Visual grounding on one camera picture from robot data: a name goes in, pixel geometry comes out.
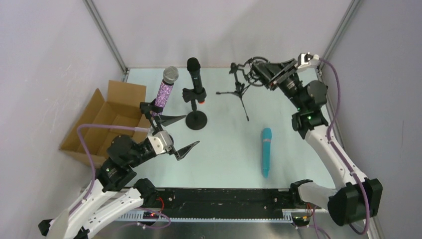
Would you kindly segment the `black tripod shock-mount stand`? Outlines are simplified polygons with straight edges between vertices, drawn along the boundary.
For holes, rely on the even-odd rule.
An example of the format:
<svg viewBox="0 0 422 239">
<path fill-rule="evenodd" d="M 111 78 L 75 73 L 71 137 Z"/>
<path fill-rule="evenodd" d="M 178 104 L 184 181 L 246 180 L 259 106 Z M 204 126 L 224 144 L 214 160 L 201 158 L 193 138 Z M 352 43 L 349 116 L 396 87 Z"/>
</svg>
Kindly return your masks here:
<svg viewBox="0 0 422 239">
<path fill-rule="evenodd" d="M 237 96 L 241 101 L 241 104 L 242 104 L 242 107 L 244 109 L 247 121 L 250 121 L 250 119 L 249 119 L 249 116 L 247 114 L 244 102 L 243 102 L 243 95 L 246 93 L 246 91 L 248 90 L 248 88 L 250 86 L 255 86 L 255 87 L 262 87 L 263 86 L 262 83 L 260 83 L 260 84 L 258 83 L 258 81 L 259 81 L 258 76 L 252 68 L 250 69 L 250 71 L 248 73 L 245 72 L 245 67 L 246 66 L 251 67 L 253 63 L 269 63 L 269 60 L 264 58 L 264 57 L 256 56 L 256 57 L 252 57 L 252 58 L 248 59 L 243 64 L 237 64 L 235 62 L 232 62 L 231 65 L 230 65 L 229 74 L 233 74 L 233 76 L 234 76 L 235 90 L 232 91 L 232 92 L 216 92 L 215 93 L 216 95 L 232 94 L 234 96 Z M 239 81 L 238 75 L 237 75 L 238 71 L 240 71 L 242 73 L 242 75 L 245 78 L 248 85 L 246 85 L 245 83 L 241 83 Z"/>
</svg>

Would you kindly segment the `black round-base mic stand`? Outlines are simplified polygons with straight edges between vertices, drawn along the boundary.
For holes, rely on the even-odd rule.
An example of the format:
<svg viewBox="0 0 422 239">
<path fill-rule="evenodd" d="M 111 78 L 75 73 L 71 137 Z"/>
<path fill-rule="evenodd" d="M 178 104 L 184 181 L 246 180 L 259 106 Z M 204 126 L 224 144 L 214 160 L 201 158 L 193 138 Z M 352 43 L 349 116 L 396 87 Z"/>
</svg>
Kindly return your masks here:
<svg viewBox="0 0 422 239">
<path fill-rule="evenodd" d="M 148 121 L 150 122 L 153 131 L 154 132 L 159 132 L 162 131 L 163 128 L 161 126 L 160 122 L 155 122 L 155 117 L 159 114 L 162 113 L 163 108 L 160 106 L 155 105 L 155 100 L 153 100 L 150 103 L 147 102 L 141 102 L 140 103 L 140 111 L 143 115 L 145 115 L 145 117 L 148 119 Z"/>
</svg>

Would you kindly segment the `brown cardboard box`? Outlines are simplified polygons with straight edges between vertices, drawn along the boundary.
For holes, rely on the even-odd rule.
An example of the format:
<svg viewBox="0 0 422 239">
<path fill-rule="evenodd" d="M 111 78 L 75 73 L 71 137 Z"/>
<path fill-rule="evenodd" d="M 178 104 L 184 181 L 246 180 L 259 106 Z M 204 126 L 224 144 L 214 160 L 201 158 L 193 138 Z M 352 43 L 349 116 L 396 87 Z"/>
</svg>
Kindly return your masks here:
<svg viewBox="0 0 422 239">
<path fill-rule="evenodd" d="M 126 134 L 131 136 L 135 142 L 142 142 L 147 136 L 145 132 L 87 127 L 81 129 L 81 133 L 77 134 L 77 128 L 82 124 L 149 128 L 150 122 L 140 111 L 140 103 L 145 101 L 146 90 L 144 85 L 112 80 L 108 83 L 106 96 L 103 96 L 100 89 L 96 89 L 81 116 L 62 141 L 60 151 L 85 165 L 90 165 L 79 139 L 82 137 L 95 167 L 99 168 L 107 159 L 106 150 L 115 137 Z"/>
</svg>

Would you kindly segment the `purple glitter microphone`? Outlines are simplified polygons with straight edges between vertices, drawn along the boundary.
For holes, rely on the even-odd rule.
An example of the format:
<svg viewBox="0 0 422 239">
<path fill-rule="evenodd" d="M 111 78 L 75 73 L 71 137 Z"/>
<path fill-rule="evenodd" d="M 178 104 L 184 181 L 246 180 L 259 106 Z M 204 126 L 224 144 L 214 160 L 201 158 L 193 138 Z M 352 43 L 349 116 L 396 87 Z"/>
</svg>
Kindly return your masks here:
<svg viewBox="0 0 422 239">
<path fill-rule="evenodd" d="M 174 66 L 169 66 L 163 71 L 163 80 L 160 84 L 156 98 L 153 100 L 155 108 L 160 108 L 161 111 L 152 111 L 152 115 L 160 115 L 169 99 L 174 83 L 178 80 L 179 71 Z"/>
</svg>

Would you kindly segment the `teal blue microphone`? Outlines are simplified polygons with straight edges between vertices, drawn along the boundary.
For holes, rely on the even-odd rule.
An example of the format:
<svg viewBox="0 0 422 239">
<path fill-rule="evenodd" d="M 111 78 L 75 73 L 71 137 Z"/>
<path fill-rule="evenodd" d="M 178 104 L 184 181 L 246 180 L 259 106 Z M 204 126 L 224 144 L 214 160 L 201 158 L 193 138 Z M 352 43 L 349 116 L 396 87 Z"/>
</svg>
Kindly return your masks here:
<svg viewBox="0 0 422 239">
<path fill-rule="evenodd" d="M 271 141 L 272 131 L 266 127 L 261 133 L 262 157 L 261 157 L 261 172 L 264 178 L 268 178 L 270 171 L 270 158 L 271 158 Z"/>
</svg>

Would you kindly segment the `black orange-ring microphone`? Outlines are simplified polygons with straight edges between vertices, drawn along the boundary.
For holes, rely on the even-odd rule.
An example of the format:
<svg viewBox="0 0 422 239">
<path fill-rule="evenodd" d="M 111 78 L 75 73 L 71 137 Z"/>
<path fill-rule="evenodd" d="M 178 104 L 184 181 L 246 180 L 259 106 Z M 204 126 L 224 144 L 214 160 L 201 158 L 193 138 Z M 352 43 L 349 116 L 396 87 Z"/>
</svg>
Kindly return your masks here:
<svg viewBox="0 0 422 239">
<path fill-rule="evenodd" d="M 201 65 L 197 58 L 191 57 L 187 60 L 187 70 L 191 75 L 191 79 L 194 86 L 194 93 L 199 96 L 197 101 L 199 104 L 203 104 L 205 102 L 207 94 L 202 84 Z"/>
</svg>

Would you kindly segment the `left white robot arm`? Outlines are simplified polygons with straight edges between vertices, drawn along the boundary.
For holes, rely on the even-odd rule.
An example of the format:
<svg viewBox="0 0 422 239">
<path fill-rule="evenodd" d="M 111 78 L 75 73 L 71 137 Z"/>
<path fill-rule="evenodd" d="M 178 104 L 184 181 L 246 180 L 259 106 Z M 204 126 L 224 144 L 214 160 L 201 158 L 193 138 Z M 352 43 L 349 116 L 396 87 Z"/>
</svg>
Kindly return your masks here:
<svg viewBox="0 0 422 239">
<path fill-rule="evenodd" d="M 92 239 L 111 222 L 125 213 L 151 206 L 158 198 L 155 186 L 149 179 L 139 179 L 122 196 L 109 202 L 135 176 L 134 168 L 158 155 L 174 155 L 183 159 L 198 142 L 193 142 L 179 150 L 174 147 L 173 138 L 163 129 L 185 116 L 153 116 L 145 114 L 152 128 L 114 126 L 105 124 L 82 124 L 77 128 L 81 133 L 84 127 L 123 129 L 147 132 L 149 135 L 140 143 L 126 134 L 116 136 L 107 149 L 108 159 L 98 169 L 91 167 L 93 177 L 89 187 L 79 198 L 58 217 L 42 220 L 38 224 L 40 233 L 48 239 Z"/>
</svg>

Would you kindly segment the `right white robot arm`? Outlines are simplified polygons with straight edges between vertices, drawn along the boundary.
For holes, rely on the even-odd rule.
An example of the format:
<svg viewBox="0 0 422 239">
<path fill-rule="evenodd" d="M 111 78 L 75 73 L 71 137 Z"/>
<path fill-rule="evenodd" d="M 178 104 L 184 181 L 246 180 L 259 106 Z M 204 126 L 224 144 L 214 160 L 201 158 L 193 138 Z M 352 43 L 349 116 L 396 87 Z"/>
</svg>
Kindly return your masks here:
<svg viewBox="0 0 422 239">
<path fill-rule="evenodd" d="M 326 209 L 339 226 L 368 222 L 378 214 L 383 186 L 378 179 L 368 178 L 335 138 L 333 123 L 321 111 L 327 102 L 327 85 L 318 80 L 303 85 L 298 76 L 300 70 L 321 61 L 318 55 L 305 53 L 282 63 L 253 62 L 251 72 L 268 90 L 280 89 L 297 108 L 293 130 L 317 153 L 334 182 L 332 189 L 312 180 L 293 183 L 299 201 Z"/>
</svg>

